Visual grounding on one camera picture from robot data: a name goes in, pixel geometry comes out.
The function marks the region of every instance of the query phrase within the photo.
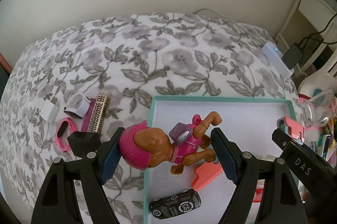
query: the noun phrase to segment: toy dog's head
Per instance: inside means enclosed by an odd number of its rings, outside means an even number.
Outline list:
[[[119,140],[124,160],[139,170],[146,170],[168,161],[173,153],[168,135],[159,128],[146,126],[146,122],[126,128]]]

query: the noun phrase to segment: clear plastic cup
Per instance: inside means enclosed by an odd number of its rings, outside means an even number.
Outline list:
[[[336,98],[331,88],[317,94],[302,105],[306,127],[321,127],[336,116]]]

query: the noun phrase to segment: toy dog's leg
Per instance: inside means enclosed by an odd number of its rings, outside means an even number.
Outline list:
[[[193,129],[193,136],[195,138],[201,138],[205,134],[206,130],[209,128],[210,124],[218,125],[221,122],[222,119],[220,115],[217,112],[212,111],[207,115],[207,117],[204,120],[200,122],[200,124],[198,124]]]
[[[181,175],[184,171],[184,165],[177,164],[171,166],[171,174],[173,175]]]
[[[201,152],[187,154],[183,157],[183,164],[190,166],[202,159],[206,162],[213,162],[215,160],[215,152],[212,149],[206,149]]]
[[[201,139],[200,147],[205,150],[211,145],[211,138],[207,135],[203,135]]]

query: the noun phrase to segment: bed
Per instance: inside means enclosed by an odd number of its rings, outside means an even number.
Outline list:
[[[10,184],[7,191],[22,198],[17,208],[9,205],[15,213],[24,208],[31,213],[53,158],[75,159],[54,142],[66,115],[60,110],[53,124],[39,115],[44,101],[54,96],[62,108],[77,92],[109,95],[102,142],[119,126],[147,119],[156,95],[286,98],[300,119],[294,83],[261,52],[267,41],[272,41],[267,31],[252,25],[153,13],[86,22],[31,44],[0,103],[0,168]],[[81,121],[76,122],[80,128]],[[143,179],[122,159],[104,185],[121,223],[142,223]],[[80,183],[75,186],[84,223],[90,223]]]

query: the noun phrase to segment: metal screw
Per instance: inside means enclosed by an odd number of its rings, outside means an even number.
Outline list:
[[[55,164],[58,164],[60,162],[61,162],[61,158],[60,157],[56,157],[56,158],[53,159],[53,163],[55,163]]]
[[[277,161],[279,164],[284,164],[284,159],[283,159],[283,158],[277,158],[276,161]]]
[[[96,153],[95,152],[90,152],[90,153],[87,154],[87,158],[92,159],[94,157],[96,157]]]
[[[252,154],[249,153],[249,152],[243,152],[242,155],[243,155],[244,158],[251,158],[252,157]]]

